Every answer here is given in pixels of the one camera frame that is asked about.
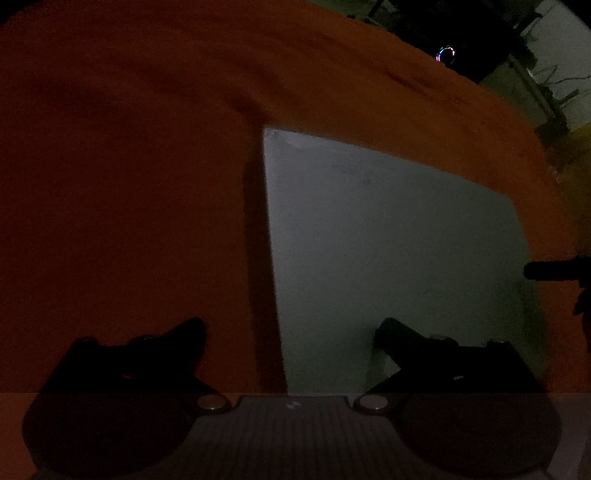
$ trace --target white wall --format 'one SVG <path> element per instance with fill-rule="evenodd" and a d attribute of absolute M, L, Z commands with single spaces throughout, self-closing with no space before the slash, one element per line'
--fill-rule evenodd
<path fill-rule="evenodd" d="M 566 77 L 591 74 L 591 30 L 567 7 L 557 0 L 544 0 L 536 9 L 546 14 L 531 29 L 528 45 L 538 58 L 533 71 L 538 83 L 544 81 L 553 65 L 558 64 L 551 82 Z M 570 129 L 591 122 L 591 79 L 569 80 L 549 85 L 555 98 L 563 98 L 575 88 L 581 94 L 565 104 L 563 111 Z"/>

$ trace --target white sheet of paper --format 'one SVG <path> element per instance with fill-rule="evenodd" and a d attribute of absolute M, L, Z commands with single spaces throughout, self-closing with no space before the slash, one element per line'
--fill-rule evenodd
<path fill-rule="evenodd" d="M 508 197 L 409 160 L 276 129 L 264 132 L 264 161 L 290 393 L 373 386 L 372 338 L 386 317 L 461 345 L 509 340 L 541 372 L 544 320 L 535 284 L 522 275 L 530 257 Z"/>

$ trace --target round metal bolt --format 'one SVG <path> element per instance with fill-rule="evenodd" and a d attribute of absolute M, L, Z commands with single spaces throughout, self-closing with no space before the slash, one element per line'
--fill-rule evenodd
<path fill-rule="evenodd" d="M 382 410 L 388 406 L 388 399 L 381 395 L 364 395 L 359 399 L 359 405 L 367 410 Z"/>
<path fill-rule="evenodd" d="M 209 394 L 199 397 L 197 400 L 197 405 L 203 410 L 219 410 L 220 408 L 224 408 L 226 406 L 226 398 L 222 397 L 218 394 Z"/>

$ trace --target orange fabric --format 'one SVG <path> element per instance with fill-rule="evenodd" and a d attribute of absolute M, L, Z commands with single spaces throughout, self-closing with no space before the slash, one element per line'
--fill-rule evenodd
<path fill-rule="evenodd" d="M 314 5 L 52 0 L 1 27 L 0 51 L 4 391 L 39 389 L 78 336 L 123 342 L 194 315 L 210 329 L 204 381 L 227 392 L 284 386 L 265 125 L 506 193 L 534 259 L 574 254 L 530 127 L 393 35 Z M 547 385 L 581 390 L 577 286 L 542 289 Z M 3 437 L 20 441 L 14 429 Z"/>

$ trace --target glowing ring light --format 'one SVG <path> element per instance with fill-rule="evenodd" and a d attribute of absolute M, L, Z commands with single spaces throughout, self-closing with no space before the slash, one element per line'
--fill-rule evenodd
<path fill-rule="evenodd" d="M 437 55 L 435 55 L 435 60 L 442 62 L 445 65 L 449 65 L 456 59 L 456 51 L 448 45 L 447 47 L 441 47 Z"/>

